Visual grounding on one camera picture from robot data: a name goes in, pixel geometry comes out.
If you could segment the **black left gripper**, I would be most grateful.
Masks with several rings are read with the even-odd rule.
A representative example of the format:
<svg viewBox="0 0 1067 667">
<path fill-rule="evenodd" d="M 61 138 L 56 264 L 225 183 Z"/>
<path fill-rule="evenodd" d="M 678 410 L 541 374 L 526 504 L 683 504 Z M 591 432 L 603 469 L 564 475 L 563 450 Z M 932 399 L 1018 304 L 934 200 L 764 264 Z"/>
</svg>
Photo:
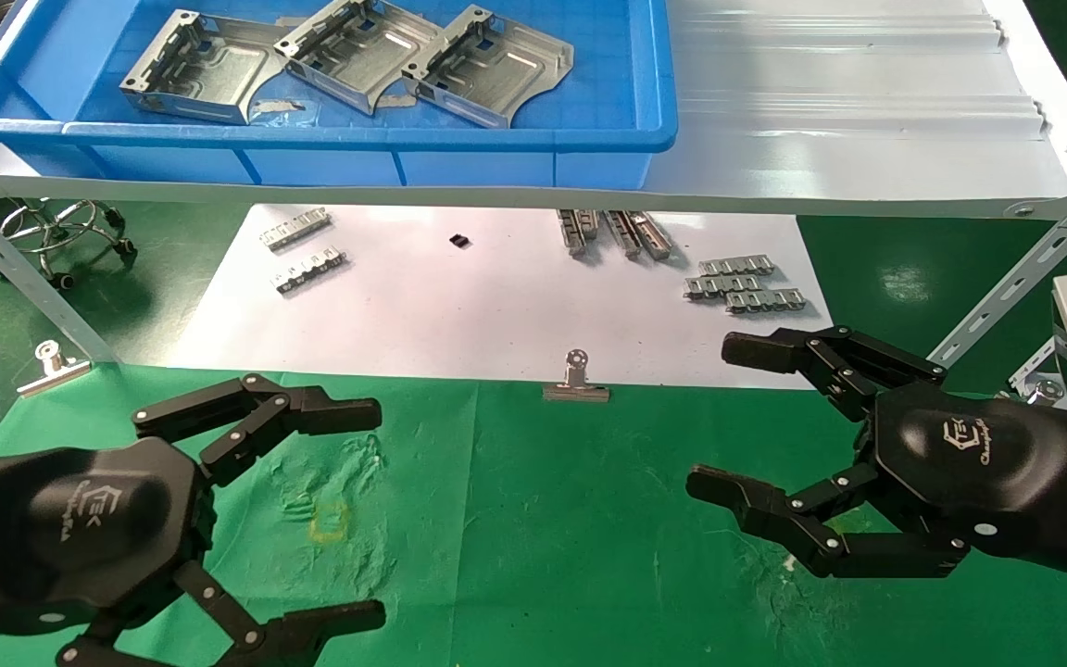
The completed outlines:
<svg viewBox="0 0 1067 667">
<path fill-rule="evenodd" d="M 55 666 L 165 666 L 115 644 L 184 593 L 230 638 L 216 666 L 314 666 L 332 638 L 385 625 L 384 604 L 257 623 L 200 563 L 217 520 L 211 485 L 236 481 L 289 435 L 361 434 L 382 422 L 376 398 L 337 400 L 320 385 L 249 374 L 136 410 L 136 434 L 147 438 L 129 447 L 0 457 L 0 635 L 89 624 Z M 200 469 L 170 444 L 216 428 L 225 432 Z"/>
</svg>

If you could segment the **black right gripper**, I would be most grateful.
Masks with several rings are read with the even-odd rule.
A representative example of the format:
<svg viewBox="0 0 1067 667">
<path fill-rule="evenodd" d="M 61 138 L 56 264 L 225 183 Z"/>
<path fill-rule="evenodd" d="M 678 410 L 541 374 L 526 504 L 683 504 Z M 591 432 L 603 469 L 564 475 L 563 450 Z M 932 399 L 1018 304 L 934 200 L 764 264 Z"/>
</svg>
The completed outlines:
<svg viewBox="0 0 1067 667">
<path fill-rule="evenodd" d="M 1067 410 L 953 396 L 936 387 L 944 367 L 844 325 L 778 328 L 767 336 L 733 331 L 721 355 L 729 366 L 803 376 L 847 420 L 872 411 L 872 459 L 880 470 L 859 463 L 789 494 L 695 465 L 686 493 L 732 512 L 740 533 L 786 549 L 821 578 L 944 578 L 969 544 L 1003 558 L 1041 546 L 1045 504 L 1067 472 Z M 877 397 L 880 390 L 888 392 Z M 897 530 L 830 526 L 863 504 Z"/>
</svg>

